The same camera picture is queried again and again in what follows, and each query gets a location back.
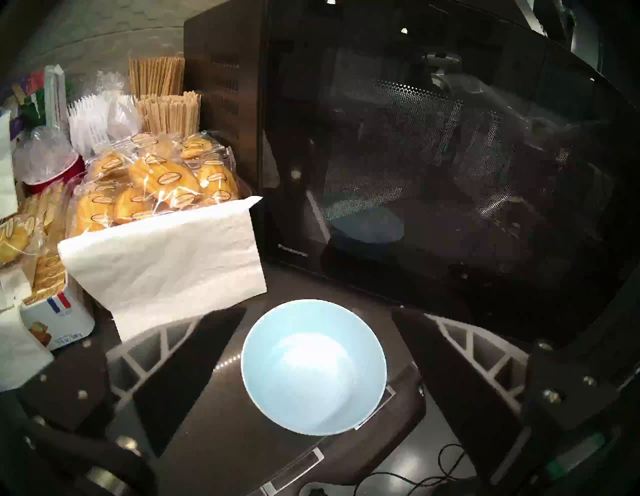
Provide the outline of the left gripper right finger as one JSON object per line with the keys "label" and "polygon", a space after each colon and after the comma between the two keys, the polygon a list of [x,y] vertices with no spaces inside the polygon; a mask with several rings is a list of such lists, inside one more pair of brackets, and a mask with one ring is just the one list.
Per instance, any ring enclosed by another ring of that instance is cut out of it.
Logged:
{"label": "left gripper right finger", "polygon": [[498,335],[418,310],[392,320],[477,475],[501,480],[515,459],[529,355]]}

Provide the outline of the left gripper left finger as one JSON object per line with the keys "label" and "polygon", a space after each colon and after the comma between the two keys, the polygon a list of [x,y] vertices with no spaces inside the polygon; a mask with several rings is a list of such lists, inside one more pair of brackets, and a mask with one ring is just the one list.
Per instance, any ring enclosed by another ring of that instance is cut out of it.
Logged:
{"label": "left gripper left finger", "polygon": [[114,419],[105,437],[144,458],[161,458],[177,439],[191,455],[207,446],[184,426],[212,380],[223,352],[247,313],[246,305],[146,331],[107,353]]}

